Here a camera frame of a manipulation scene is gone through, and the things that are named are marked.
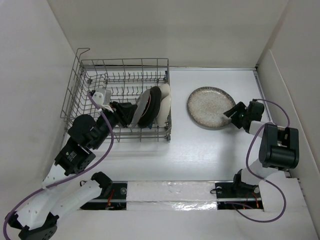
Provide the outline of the grey plate with gold tree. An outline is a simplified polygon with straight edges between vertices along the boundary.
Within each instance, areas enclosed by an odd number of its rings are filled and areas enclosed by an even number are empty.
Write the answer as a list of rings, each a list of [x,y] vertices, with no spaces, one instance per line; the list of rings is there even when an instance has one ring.
[[[137,99],[137,102],[136,102],[137,109],[135,110],[132,121],[129,125],[131,129],[136,127],[140,118],[142,117],[143,112],[148,104],[149,97],[150,97],[150,90],[147,89]]]

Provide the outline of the speckled beige round plate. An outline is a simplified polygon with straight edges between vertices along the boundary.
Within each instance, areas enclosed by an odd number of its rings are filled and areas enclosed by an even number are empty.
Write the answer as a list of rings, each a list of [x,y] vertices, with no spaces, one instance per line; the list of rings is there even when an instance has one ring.
[[[231,119],[224,112],[236,105],[234,99],[224,90],[203,86],[195,89],[188,97],[186,108],[188,115],[199,127],[208,130],[224,128]]]

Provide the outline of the cream divided plate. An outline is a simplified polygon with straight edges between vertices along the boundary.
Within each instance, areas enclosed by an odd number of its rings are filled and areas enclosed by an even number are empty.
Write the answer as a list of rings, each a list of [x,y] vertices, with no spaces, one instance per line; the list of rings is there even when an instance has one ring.
[[[171,87],[168,83],[162,84],[160,87],[161,101],[158,115],[155,118],[156,124],[159,127],[164,127],[171,110]]]

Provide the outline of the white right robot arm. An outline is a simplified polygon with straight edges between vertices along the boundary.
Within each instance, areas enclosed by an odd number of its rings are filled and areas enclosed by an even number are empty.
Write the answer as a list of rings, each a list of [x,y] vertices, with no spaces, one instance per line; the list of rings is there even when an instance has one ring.
[[[231,184],[231,191],[237,197],[254,191],[260,181],[277,171],[295,169],[300,160],[299,130],[290,127],[289,120],[286,127],[262,122],[265,110],[263,102],[263,99],[253,99],[248,106],[239,102],[223,113],[238,129],[253,135],[246,154],[245,168],[234,175]],[[261,138],[258,157],[249,163],[250,152],[257,138]]]

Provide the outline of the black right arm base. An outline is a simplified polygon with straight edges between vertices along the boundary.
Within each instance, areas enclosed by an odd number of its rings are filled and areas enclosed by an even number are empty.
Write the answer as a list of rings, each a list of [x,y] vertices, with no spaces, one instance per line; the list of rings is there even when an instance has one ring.
[[[216,196],[218,210],[264,209],[260,193],[237,193],[232,182],[216,182],[210,193]]]

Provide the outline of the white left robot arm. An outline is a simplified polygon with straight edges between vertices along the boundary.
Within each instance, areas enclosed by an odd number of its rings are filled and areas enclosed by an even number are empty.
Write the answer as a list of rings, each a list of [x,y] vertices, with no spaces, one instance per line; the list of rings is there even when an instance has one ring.
[[[111,137],[109,148],[101,157],[102,160],[106,158],[115,141],[114,127],[128,127],[137,109],[135,104],[115,101],[94,106],[100,116],[94,119],[82,114],[75,118],[67,131],[69,138],[55,157],[42,187],[21,200],[5,217],[2,232],[6,240],[10,238],[8,226],[19,230],[21,240],[48,240],[57,231],[58,221],[63,216],[96,197],[104,199],[111,194],[113,181],[100,171],[62,199],[70,181],[96,167],[92,164],[96,157],[93,151]]]

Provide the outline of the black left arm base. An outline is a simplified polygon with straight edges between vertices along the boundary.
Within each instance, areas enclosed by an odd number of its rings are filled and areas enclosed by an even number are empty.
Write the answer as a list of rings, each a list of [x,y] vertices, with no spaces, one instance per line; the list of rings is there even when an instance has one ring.
[[[112,184],[110,193],[107,196],[100,195],[83,206],[81,210],[86,211],[121,211],[127,209],[127,181],[116,181]]]

